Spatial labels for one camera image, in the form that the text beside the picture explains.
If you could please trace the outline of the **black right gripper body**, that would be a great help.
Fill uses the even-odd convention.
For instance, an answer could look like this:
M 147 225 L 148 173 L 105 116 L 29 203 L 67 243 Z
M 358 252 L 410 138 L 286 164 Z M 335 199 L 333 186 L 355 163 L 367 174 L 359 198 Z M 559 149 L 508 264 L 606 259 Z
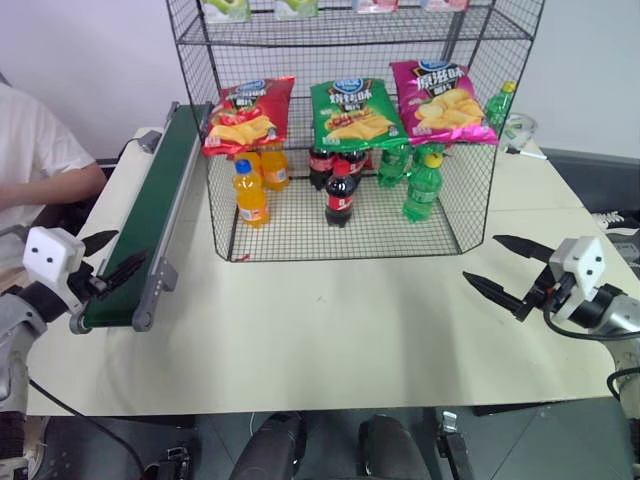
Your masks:
M 546 266 L 521 300 L 521 305 L 514 313 L 515 318 L 519 321 L 524 321 L 532 310 L 538 309 L 542 311 L 549 299 L 552 299 L 551 311 L 556 313 L 560 308 L 560 301 L 553 296 L 555 284 L 556 280 L 551 268 Z

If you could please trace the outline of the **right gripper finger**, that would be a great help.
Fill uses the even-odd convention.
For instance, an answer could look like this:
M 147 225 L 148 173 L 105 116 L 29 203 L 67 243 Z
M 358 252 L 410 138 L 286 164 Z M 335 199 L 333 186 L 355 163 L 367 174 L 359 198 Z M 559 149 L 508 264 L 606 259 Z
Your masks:
M 554 253 L 549 247 L 519 236 L 500 234 L 494 235 L 493 239 L 511 252 L 527 259 L 548 262 Z
M 512 315 L 528 315 L 530 313 L 531 309 L 527 304 L 507 293 L 503 286 L 470 272 L 463 271 L 462 275 L 482 296 L 508 310 Z

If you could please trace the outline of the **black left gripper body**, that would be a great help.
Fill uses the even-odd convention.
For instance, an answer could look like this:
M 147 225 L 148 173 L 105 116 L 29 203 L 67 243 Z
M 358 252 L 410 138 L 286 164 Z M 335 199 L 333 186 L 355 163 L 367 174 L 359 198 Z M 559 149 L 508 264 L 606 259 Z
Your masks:
M 107 295 L 107 282 L 95 276 L 93 272 L 94 268 L 91 265 L 81 261 L 79 268 L 68 276 L 67 286 L 81 303 Z

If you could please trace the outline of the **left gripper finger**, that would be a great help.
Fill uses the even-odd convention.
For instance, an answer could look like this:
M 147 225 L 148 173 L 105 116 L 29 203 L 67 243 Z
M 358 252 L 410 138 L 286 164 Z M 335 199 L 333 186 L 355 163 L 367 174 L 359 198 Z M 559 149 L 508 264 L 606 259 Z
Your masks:
M 91 257 L 101 251 L 118 233 L 118 230 L 104 230 L 83 238 L 82 243 L 85 247 L 83 256 Z
M 124 285 L 145 263 L 147 252 L 142 250 L 121 261 L 109 273 L 96 277 L 96 291 L 98 296 L 109 296 Z

